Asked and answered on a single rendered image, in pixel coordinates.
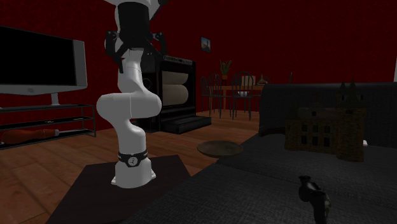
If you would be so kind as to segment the wooden dining table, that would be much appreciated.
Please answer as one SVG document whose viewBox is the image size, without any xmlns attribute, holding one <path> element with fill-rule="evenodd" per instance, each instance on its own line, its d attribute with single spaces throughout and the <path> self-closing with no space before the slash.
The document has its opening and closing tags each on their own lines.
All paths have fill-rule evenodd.
<svg viewBox="0 0 397 224">
<path fill-rule="evenodd" d="M 223 62 L 222 60 L 219 61 L 219 70 L 220 70 L 220 76 L 222 79 L 222 91 L 223 91 L 223 97 L 229 98 L 230 102 L 230 109 L 232 110 L 232 78 L 233 75 L 229 75 L 229 72 L 231 70 L 231 65 L 232 61 L 227 60 Z M 271 84 L 271 80 L 268 76 L 260 75 L 260 79 L 256 81 L 256 77 L 253 76 L 254 79 L 254 84 L 253 84 L 253 91 L 252 91 L 252 96 L 253 97 L 259 97 L 261 90 L 263 86 Z"/>
</svg>

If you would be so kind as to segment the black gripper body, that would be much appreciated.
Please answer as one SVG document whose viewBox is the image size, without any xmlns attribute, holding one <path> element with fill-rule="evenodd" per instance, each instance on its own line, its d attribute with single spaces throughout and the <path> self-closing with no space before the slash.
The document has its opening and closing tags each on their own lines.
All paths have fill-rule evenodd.
<svg viewBox="0 0 397 224">
<path fill-rule="evenodd" d="M 118 5 L 119 38 L 128 48 L 145 48 L 150 40 L 149 9 L 137 2 Z"/>
</svg>

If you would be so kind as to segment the brown round plate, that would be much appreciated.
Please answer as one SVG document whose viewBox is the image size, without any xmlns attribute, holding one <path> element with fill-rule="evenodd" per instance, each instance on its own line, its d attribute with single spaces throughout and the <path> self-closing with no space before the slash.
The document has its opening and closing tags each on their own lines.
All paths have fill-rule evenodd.
<svg viewBox="0 0 397 224">
<path fill-rule="evenodd" d="M 201 154 L 212 158 L 231 157 L 244 151 L 242 145 L 231 141 L 206 141 L 197 146 Z"/>
</svg>

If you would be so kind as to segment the dark grey sofa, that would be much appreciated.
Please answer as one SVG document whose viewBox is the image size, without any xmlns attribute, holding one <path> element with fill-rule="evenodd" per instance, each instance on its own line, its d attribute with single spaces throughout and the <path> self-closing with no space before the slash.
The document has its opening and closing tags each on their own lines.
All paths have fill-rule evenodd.
<svg viewBox="0 0 397 224">
<path fill-rule="evenodd" d="M 275 131 L 292 102 L 308 106 L 318 93 L 336 105 L 338 85 L 265 85 L 261 134 L 239 155 L 221 158 L 121 224 L 315 224 L 313 208 L 298 196 L 310 176 L 328 194 L 328 224 L 397 224 L 397 83 L 359 83 L 367 106 L 362 163 L 335 155 L 289 151 Z"/>
</svg>

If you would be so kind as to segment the grey flat screen television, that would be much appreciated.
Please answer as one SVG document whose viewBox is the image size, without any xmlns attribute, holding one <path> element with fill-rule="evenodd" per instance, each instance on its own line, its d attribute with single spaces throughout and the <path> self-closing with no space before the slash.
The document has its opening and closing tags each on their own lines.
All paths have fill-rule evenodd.
<svg viewBox="0 0 397 224">
<path fill-rule="evenodd" d="M 50 94 L 88 87 L 85 43 L 0 25 L 0 94 Z"/>
</svg>

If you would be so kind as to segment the black curved handheld object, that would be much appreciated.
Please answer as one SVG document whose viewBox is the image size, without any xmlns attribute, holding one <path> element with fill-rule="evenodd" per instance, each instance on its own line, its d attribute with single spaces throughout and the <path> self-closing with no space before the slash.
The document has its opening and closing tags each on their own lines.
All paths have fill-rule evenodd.
<svg viewBox="0 0 397 224">
<path fill-rule="evenodd" d="M 310 176 L 299 176 L 299 179 L 301 182 L 298 191 L 300 200 L 312 205 L 316 224 L 328 224 L 331 209 L 329 196 L 311 180 Z"/>
</svg>

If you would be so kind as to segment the dark robot stand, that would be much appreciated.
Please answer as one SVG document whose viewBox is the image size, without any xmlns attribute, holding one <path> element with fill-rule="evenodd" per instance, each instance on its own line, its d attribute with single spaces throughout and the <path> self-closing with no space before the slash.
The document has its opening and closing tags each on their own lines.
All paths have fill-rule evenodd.
<svg viewBox="0 0 397 224">
<path fill-rule="evenodd" d="M 156 178 L 131 189 L 111 184 L 114 162 L 86 165 L 46 224 L 119 224 L 190 177 L 178 155 L 151 164 Z"/>
</svg>

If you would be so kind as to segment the dark spindle-back chair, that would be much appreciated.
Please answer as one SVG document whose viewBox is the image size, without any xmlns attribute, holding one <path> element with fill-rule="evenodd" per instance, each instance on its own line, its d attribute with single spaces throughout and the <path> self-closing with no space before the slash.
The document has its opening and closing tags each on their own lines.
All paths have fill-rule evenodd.
<svg viewBox="0 0 397 224">
<path fill-rule="evenodd" d="M 209 116 L 215 113 L 215 103 L 218 103 L 219 117 L 221 118 L 221 104 L 223 98 L 222 79 L 217 73 L 211 73 L 208 77 L 208 90 L 209 90 Z"/>
<path fill-rule="evenodd" d="M 244 100 L 244 110 L 246 110 L 246 101 L 249 102 L 248 112 L 251 119 L 251 99 L 254 79 L 247 71 L 236 72 L 232 78 L 232 119 L 237 117 L 237 108 L 239 99 Z"/>
</svg>

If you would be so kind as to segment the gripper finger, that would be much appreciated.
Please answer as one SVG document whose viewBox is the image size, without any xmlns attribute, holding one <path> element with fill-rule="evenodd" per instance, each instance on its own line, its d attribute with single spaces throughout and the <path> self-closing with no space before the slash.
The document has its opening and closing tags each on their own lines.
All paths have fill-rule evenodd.
<svg viewBox="0 0 397 224">
<path fill-rule="evenodd" d="M 116 40 L 120 38 L 123 42 L 119 49 L 116 50 Z M 119 72 L 123 74 L 123 55 L 131 47 L 131 32 L 120 31 L 106 31 L 105 51 L 106 54 L 113 58 L 118 64 Z"/>
<path fill-rule="evenodd" d="M 154 55 L 154 56 L 164 56 L 168 54 L 167 43 L 165 40 L 165 36 L 163 32 L 157 33 L 149 33 L 144 36 L 145 39 L 145 47 L 144 54 L 145 55 Z M 152 44 L 152 40 L 156 40 L 160 43 L 160 51 L 158 51 Z"/>
</svg>

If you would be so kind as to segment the brown castle model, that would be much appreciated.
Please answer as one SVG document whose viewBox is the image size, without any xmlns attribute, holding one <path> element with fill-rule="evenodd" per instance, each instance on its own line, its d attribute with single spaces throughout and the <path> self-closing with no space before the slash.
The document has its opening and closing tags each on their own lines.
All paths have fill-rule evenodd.
<svg viewBox="0 0 397 224">
<path fill-rule="evenodd" d="M 337 105 L 326 108 L 315 98 L 308 108 L 294 102 L 285 118 L 284 148 L 328 153 L 348 162 L 364 161 L 366 104 L 357 97 L 356 84 L 341 84 Z"/>
</svg>

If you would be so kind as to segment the black fireplace stove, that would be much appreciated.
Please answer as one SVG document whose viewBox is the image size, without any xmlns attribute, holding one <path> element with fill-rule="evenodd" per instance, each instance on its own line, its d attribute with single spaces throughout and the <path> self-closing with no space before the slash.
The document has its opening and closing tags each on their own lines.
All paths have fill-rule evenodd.
<svg viewBox="0 0 397 224">
<path fill-rule="evenodd" d="M 144 54 L 141 61 L 144 86 L 157 94 L 161 112 L 150 118 L 138 118 L 146 132 L 183 134 L 211 124 L 211 118 L 196 115 L 195 62 L 164 55 Z"/>
</svg>

